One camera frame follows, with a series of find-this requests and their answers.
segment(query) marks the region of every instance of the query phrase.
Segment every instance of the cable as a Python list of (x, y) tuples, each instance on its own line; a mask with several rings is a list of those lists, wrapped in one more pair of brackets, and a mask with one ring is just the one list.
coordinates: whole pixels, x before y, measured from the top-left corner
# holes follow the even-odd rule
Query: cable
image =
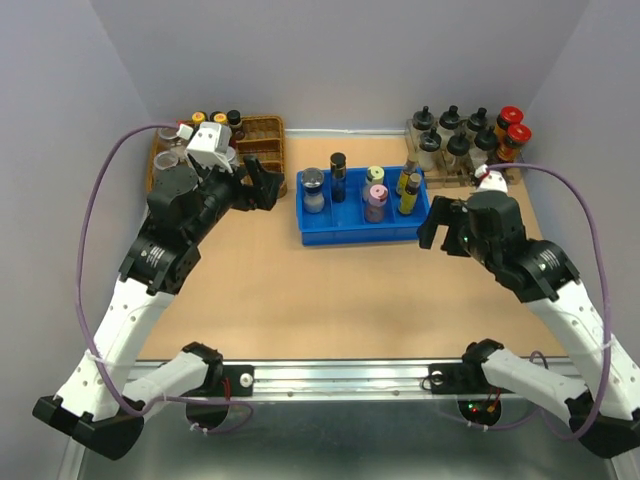
[(78, 323), (80, 324), (80, 329), (82, 330), (82, 336), (84, 337), (85, 343), (87, 344), (87, 349), (95, 359), (96, 368), (100, 373), (100, 377), (102, 378), (102, 381), (104, 382), (105, 387), (107, 387), (107, 390), (109, 390), (109, 393), (111, 393), (111, 395), (113, 396), (118, 406), (125, 413), (133, 417), (142, 417), (146, 415), (156, 403), (164, 402), (164, 401), (192, 404), (192, 405), (214, 405), (214, 406), (227, 406), (227, 407), (239, 406), (239, 407), (246, 408), (249, 413), (245, 418), (245, 420), (241, 422), (239, 425), (236, 425), (232, 428), (229, 428), (223, 431), (209, 432), (209, 433), (229, 433), (245, 425), (249, 421), (249, 419), (253, 416), (253, 406), (250, 403), (241, 402), (241, 401), (231, 401), (231, 400), (219, 401), (219, 400), (202, 400), (202, 399), (186, 398), (186, 397), (162, 396), (162, 397), (154, 397), (151, 400), (149, 400), (149, 402), (142, 408), (142, 410), (138, 411), (133, 407), (131, 407), (131, 405), (127, 403), (127, 401), (124, 399), (124, 397), (120, 394), (120, 392), (114, 385), (113, 380), (111, 380), (111, 377), (109, 376), (109, 372), (107, 371), (105, 365), (102, 363), (102, 357), (93, 339), (93, 335), (91, 335), (91, 332), (89, 330), (89, 325), (87, 324), (87, 319), (84, 315), (84, 308), (82, 306), (82, 272), (84, 267), (84, 251), (87, 243), (87, 232), (89, 230), (89, 222), (91, 220), (91, 214), (93, 212), (93, 207), (96, 201), (96, 197), (98, 195), (98, 190), (100, 189), (100, 185), (102, 183), (104, 175), (107, 172), (107, 169), (109, 168), (109, 165), (111, 164), (113, 157), (115, 157), (116, 153), (118, 152), (118, 149), (120, 148), (120, 146), (122, 146), (122, 144), (128, 138), (132, 137), (137, 133), (143, 132), (145, 130), (151, 130), (151, 129), (157, 129), (157, 128), (176, 128), (176, 126), (173, 124), (161, 123), (161, 124), (145, 125), (143, 127), (131, 130), (129, 133), (126, 133), (125, 135), (123, 135), (115, 143), (115, 145), (111, 148), (111, 151), (107, 155), (107, 158), (105, 159), (104, 163), (100, 167), (100, 171), (98, 172), (98, 176), (96, 177), (96, 181), (91, 190), (91, 194), (89, 195), (89, 200), (87, 202), (87, 209), (85, 211), (84, 220), (82, 222), (82, 228), (80, 229), (80, 243), (78, 246), (78, 256), (76, 260), (76, 276), (75, 276), (76, 315), (78, 317)]
[(600, 290), (602, 292), (602, 303), (604, 307), (604, 315), (602, 319), (602, 344), (605, 346), (602, 352), (602, 373), (600, 374), (600, 383), (598, 385), (598, 392), (596, 393), (596, 398), (593, 400), (593, 406), (591, 407), (591, 411), (587, 416), (587, 419), (582, 424), (582, 426), (576, 430), (575, 432), (564, 435), (559, 434), (555, 430), (552, 431), (556, 434), (556, 436), (562, 440), (577, 440), (582, 437), (587, 431), (593, 426), (598, 417), (598, 413), (600, 412), (600, 407), (602, 406), (602, 401), (604, 400), (604, 394), (607, 390), (607, 382), (609, 380), (609, 373), (611, 372), (611, 331), (612, 331), (612, 320), (611, 320), (611, 298), (609, 295), (609, 284), (607, 282), (607, 276), (604, 271), (604, 261), (602, 260), (602, 250), (600, 248), (600, 238), (598, 236), (598, 229), (596, 228), (596, 223), (593, 218), (593, 214), (591, 213), (591, 209), (587, 205), (587, 201), (584, 199), (582, 194), (578, 191), (578, 189), (573, 185), (567, 178), (563, 175), (555, 172), (549, 168), (541, 167), (539, 165), (532, 165), (529, 163), (499, 163), (497, 165), (491, 165), (489, 170), (501, 170), (504, 168), (523, 168), (529, 170), (538, 170), (540, 172), (548, 173), (556, 177), (562, 183), (564, 183), (569, 190), (576, 197), (584, 214), (587, 217), (587, 223), (589, 224), (589, 231), (591, 232), (591, 242), (593, 244), (593, 252), (596, 258), (596, 265), (598, 267), (598, 276), (600, 278)]

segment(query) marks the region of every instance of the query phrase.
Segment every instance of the yellow label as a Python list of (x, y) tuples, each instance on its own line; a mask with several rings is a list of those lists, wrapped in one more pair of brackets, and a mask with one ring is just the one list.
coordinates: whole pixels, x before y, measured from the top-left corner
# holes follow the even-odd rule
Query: yellow label
[(404, 193), (402, 198), (400, 199), (400, 205), (398, 205), (398, 211), (403, 215), (409, 215), (413, 211), (413, 207), (416, 206), (416, 200), (418, 200), (418, 195), (409, 195), (408, 193)]

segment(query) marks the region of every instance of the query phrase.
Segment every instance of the red cap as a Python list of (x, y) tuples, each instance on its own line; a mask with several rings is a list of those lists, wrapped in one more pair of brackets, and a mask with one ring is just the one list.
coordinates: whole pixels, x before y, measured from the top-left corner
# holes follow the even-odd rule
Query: red cap
[(504, 107), (500, 110), (500, 116), (508, 123), (520, 123), (524, 120), (524, 113), (518, 107)]
[(524, 145), (531, 140), (531, 130), (529, 127), (522, 125), (521, 123), (514, 123), (507, 128), (507, 135), (516, 143)]

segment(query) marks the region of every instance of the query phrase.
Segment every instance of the black cap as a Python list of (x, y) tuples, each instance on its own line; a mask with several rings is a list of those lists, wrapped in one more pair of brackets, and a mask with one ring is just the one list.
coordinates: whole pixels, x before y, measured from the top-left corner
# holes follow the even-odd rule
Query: black cap
[(458, 115), (458, 107), (451, 105), (449, 110), (440, 115), (440, 126), (447, 130), (455, 130), (460, 125), (460, 115)]
[(472, 113), (467, 120), (467, 128), (472, 132), (479, 132), (487, 126), (487, 109), (480, 107), (476, 113)]
[(436, 131), (436, 127), (432, 127), (429, 133), (420, 135), (420, 148), (425, 152), (436, 152), (440, 150), (441, 144), (442, 137)]
[(435, 122), (435, 118), (429, 111), (429, 107), (422, 107), (422, 110), (413, 114), (411, 124), (416, 130), (429, 130), (433, 126), (433, 122)]
[(229, 110), (227, 112), (227, 120), (229, 121), (229, 125), (238, 125), (242, 121), (242, 117), (239, 111)]
[(490, 152), (498, 146), (498, 136), (493, 133), (493, 127), (489, 127), (487, 130), (478, 132), (473, 143), (476, 144), (480, 150)]
[(451, 137), (449, 143), (447, 143), (447, 151), (451, 155), (461, 157), (469, 152), (470, 146), (471, 144), (469, 140), (467, 140), (467, 137), (465, 137), (464, 132), (460, 132), (458, 135)]
[(347, 165), (347, 157), (344, 153), (334, 153), (331, 155), (331, 166), (335, 168), (342, 168)]

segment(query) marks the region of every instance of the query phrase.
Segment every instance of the vial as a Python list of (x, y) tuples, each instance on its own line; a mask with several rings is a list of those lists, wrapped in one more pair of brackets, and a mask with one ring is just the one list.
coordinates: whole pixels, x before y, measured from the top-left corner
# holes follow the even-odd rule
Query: vial
[(369, 190), (373, 185), (382, 185), (384, 181), (384, 169), (382, 167), (369, 167), (367, 175), (364, 179), (364, 187), (362, 188), (362, 200), (365, 202), (369, 199)]
[(423, 172), (433, 170), (442, 158), (440, 153), (440, 143), (442, 137), (438, 135), (436, 127), (431, 127), (428, 133), (420, 135), (420, 144), (418, 149), (418, 165)]
[(458, 107), (451, 105), (449, 110), (440, 115), (438, 120), (438, 135), (442, 138), (440, 148), (445, 150), (447, 144), (456, 133), (456, 128), (460, 125), (460, 115), (458, 115)]
[(400, 173), (400, 178), (398, 178), (398, 184), (396, 185), (396, 193), (398, 195), (402, 195), (402, 192), (404, 192), (404, 187), (407, 186), (409, 175), (414, 173), (416, 171), (416, 168), (418, 168), (418, 160), (412, 157), (407, 158), (407, 163), (404, 164), (402, 172)]
[(411, 141), (414, 148), (420, 143), (420, 135), (429, 131), (435, 122), (433, 114), (429, 111), (429, 107), (422, 107), (413, 114), (411, 119)]
[(413, 208), (416, 206), (418, 200), (418, 191), (420, 190), (420, 182), (422, 176), (419, 173), (412, 173), (407, 182), (407, 186), (402, 192), (400, 203), (398, 204), (398, 211), (403, 215), (411, 215)]
[(476, 113), (472, 113), (465, 127), (467, 129), (467, 138), (473, 145), (476, 135), (487, 128), (487, 109), (480, 107)]
[(344, 153), (331, 155), (331, 199), (344, 202), (347, 195), (347, 157)]
[(498, 136), (494, 133), (493, 127), (480, 131), (469, 148), (469, 158), (471, 158), (473, 169), (476, 170), (486, 164), (489, 161), (489, 155), (497, 146)]
[(309, 213), (321, 212), (324, 208), (324, 195), (322, 195), (322, 184), (324, 183), (324, 173), (319, 168), (307, 168), (302, 172), (302, 188), (304, 198), (302, 204)]
[(389, 198), (389, 190), (384, 185), (373, 185), (369, 190), (367, 208), (364, 218), (370, 223), (380, 223), (384, 220), (384, 206)]
[(444, 165), (449, 174), (457, 174), (464, 165), (464, 156), (469, 153), (471, 144), (464, 132), (460, 132), (455, 137), (451, 137), (444, 152)]

